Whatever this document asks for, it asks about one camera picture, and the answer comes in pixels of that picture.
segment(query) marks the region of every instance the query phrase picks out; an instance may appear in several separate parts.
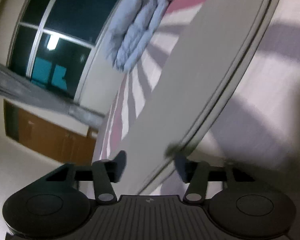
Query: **wooden cabinet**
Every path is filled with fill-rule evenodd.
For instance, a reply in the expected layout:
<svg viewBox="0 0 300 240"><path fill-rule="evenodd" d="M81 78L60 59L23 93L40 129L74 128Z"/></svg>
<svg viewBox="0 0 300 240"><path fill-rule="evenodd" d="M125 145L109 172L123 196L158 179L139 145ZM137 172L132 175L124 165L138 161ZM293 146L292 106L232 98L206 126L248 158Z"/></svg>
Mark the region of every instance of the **wooden cabinet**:
<svg viewBox="0 0 300 240"><path fill-rule="evenodd" d="M91 164L95 138L69 131L21 108L18 108L18 114L14 116L18 118L18 121L14 123L18 124L19 143L62 163ZM6 114L5 122L7 128L7 123L11 120L8 120Z"/></svg>

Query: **folded blanket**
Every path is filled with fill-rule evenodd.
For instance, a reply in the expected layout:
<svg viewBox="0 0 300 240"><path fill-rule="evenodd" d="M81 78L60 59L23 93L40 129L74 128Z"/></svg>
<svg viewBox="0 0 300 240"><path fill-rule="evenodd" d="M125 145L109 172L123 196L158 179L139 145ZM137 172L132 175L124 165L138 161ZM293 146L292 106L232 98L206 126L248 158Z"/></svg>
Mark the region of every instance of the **folded blanket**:
<svg viewBox="0 0 300 240"><path fill-rule="evenodd" d="M105 54L128 72L141 57L167 9L167 0L121 0L105 35Z"/></svg>

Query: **window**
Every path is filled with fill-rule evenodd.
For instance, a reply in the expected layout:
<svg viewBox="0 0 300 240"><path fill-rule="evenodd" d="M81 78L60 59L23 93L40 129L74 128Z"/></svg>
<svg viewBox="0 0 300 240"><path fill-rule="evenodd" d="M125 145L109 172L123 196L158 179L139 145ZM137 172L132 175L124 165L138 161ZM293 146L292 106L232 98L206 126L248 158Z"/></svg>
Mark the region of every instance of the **window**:
<svg viewBox="0 0 300 240"><path fill-rule="evenodd" d="M17 26L10 69L78 101L100 33L117 1L29 0Z"/></svg>

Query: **window frame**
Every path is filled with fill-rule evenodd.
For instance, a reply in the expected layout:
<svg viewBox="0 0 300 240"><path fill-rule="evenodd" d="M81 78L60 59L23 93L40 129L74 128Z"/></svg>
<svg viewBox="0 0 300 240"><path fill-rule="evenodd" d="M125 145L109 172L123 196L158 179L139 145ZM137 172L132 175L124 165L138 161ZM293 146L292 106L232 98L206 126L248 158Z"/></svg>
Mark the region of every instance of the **window frame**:
<svg viewBox="0 0 300 240"><path fill-rule="evenodd" d="M12 52L13 52L13 49L14 49L14 44L15 44L15 40L16 40L16 36L17 36L19 26L24 26L24 27L28 27L28 28L32 28L32 29L37 30L36 36L34 38L34 42L32 44L32 48L31 48L31 52L30 52L30 56L29 56L29 60L28 60L28 64L27 64L27 70L26 70L26 78L29 78L29 79L32 76L32 71L33 71L33 67L34 67L34 60L35 60L35 57L36 57L36 54L37 54L37 51L38 51L38 47L39 47L39 42L41 40L41 37L42 37L43 33L46 33L46 34L49 34L49 35L52 35L52 34L58 35L59 38L61 38L61 39L73 42L75 44L81 45L81 46L86 47L86 48L89 48L90 53L89 53L88 58L86 60L85 66L82 70L81 77L80 77L80 80L79 80L79 83L78 83L78 86L77 86L77 89L76 89L76 93L75 93L74 99L73 99L73 101L75 103L80 103L81 93L82 93L85 81L87 79L89 70L92 66L92 63L93 63L93 60L94 60L96 54L99 52L100 44L102 42L102 38L104 37L106 29L107 29L107 27L109 25L109 22L110 22L109 20L113 16L114 11L117 8L120 0L118 0L117 3L114 5L112 11L110 12L110 15L109 15L108 19L106 20L106 22L104 23L104 26L102 27L102 29L100 31L100 34L97 37L97 40L96 40L95 43L89 43L89 42L83 41L79 38L75 38L73 36L67 35L65 33L58 32L56 30L51 30L51 29L48 29L48 28L44 28L44 25L45 25L45 23L46 23L46 21L49 17L49 14L50 14L50 12L52 10L52 7L55 4L56 0L50 0L49 1L48 5L46 7L46 10L45 10L45 12L44 12L44 14L41 18L41 21L40 21L39 25L34 25L34 24L22 22L21 19L23 17L24 12L26 11L26 8L27 8L29 2L30 2L30 0L25 0L23 8L22 8L22 10L19 14L19 17L18 17L18 21L16 22L15 30L13 32L13 36L12 36L12 39L11 39L11 42L10 42L7 66L10 66L10 62L11 62L11 58L12 58Z"/></svg>

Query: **blue towel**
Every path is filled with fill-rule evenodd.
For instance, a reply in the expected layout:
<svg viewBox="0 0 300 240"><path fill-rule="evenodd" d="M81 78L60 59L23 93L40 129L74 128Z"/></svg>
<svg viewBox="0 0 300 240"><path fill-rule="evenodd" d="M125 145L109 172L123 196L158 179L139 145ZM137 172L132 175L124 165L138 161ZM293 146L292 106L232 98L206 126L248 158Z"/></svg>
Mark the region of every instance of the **blue towel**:
<svg viewBox="0 0 300 240"><path fill-rule="evenodd" d="M128 72L146 49L168 7L167 0L121 0L105 35L106 58Z"/></svg>

